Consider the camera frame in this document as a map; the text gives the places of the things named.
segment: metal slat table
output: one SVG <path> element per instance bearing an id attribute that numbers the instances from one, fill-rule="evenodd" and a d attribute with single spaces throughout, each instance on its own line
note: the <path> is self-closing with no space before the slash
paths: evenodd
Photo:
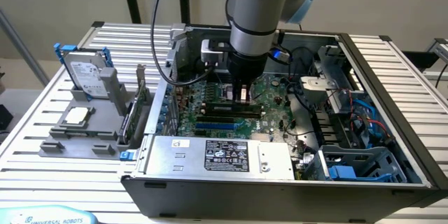
<path id="1" fill-rule="evenodd" d="M 170 49 L 169 36 L 170 27 L 157 26 L 154 39 L 157 57 L 161 63 Z M 375 43 L 377 37 L 370 39 L 373 39 L 370 42 L 374 43 L 367 42 L 367 45 L 358 45 L 361 50 L 363 50 L 365 58 L 371 59 L 371 62 L 383 60 L 390 63 L 402 63 L 402 59 L 387 52 L 390 45 Z M 119 82 L 125 83 L 127 90 L 134 90 L 137 87 L 135 65 L 138 63 L 145 64 L 146 85 L 153 92 L 157 88 L 159 76 L 150 58 L 147 44 L 147 25 L 105 23 L 102 27 L 91 27 L 89 29 L 78 47 L 101 49 L 106 46 L 109 48 L 114 67 L 118 71 L 118 79 Z M 377 72 L 385 70 L 381 65 L 373 64 L 371 67 L 373 71 Z M 407 67 L 402 68 L 399 65 L 394 67 L 397 69 L 393 70 L 393 78 L 409 75 L 406 72 Z M 390 85 L 387 89 L 398 90 L 399 87 L 393 86 L 398 79 L 382 74 L 379 77 L 381 81 Z M 430 118 L 439 119 L 442 124 L 445 124 L 446 118 L 443 114 L 438 113 L 439 108 L 434 106 L 437 103 L 431 102 L 433 97 L 423 92 L 426 88 L 418 87 L 417 83 L 419 81 L 411 78 L 409 78 L 409 81 L 415 84 L 415 88 L 411 89 L 414 90 L 414 92 L 411 91 L 411 97 L 405 96 L 405 94 L 401 95 L 402 93 L 399 92 L 391 93 L 391 95 L 397 98 L 397 102 L 402 102 L 402 106 L 398 105 L 398 107 L 403 109 L 403 113 L 409 114 L 407 120 L 414 119 L 415 131 L 421 130 L 423 143 L 438 161 L 439 167 L 448 173 L 448 144 L 442 141 L 442 138 L 426 134 L 425 129 L 418 129 L 421 118 L 411 115 L 414 114 L 413 109 L 419 109 L 421 107 L 414 106 L 414 99 L 421 99 L 423 106 L 429 105 L 437 111 L 437 113 L 429 112 L 433 115 Z M 46 138 L 47 131 L 57 122 L 71 99 L 70 88 L 71 82 L 61 68 L 9 134 L 7 139 L 0 146 L 0 208 L 58 204 L 90 211 L 102 223 L 197 223 L 191 220 L 147 219 L 138 213 L 138 209 L 123 191 L 115 173 L 118 170 L 129 172 L 133 168 L 133 163 L 121 164 L 118 161 L 95 159 L 38 157 L 39 143 Z M 202 222 L 229 223 L 229 221 Z M 443 199 L 423 209 L 405 208 L 378 223 L 438 224 L 446 222 L 448 199 Z"/>

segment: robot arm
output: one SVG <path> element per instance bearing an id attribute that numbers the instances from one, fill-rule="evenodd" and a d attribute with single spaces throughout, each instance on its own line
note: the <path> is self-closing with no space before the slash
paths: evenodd
<path id="1" fill-rule="evenodd" d="M 311 0 L 233 0 L 226 67 L 235 93 L 262 74 L 278 21 L 298 24 Z"/>

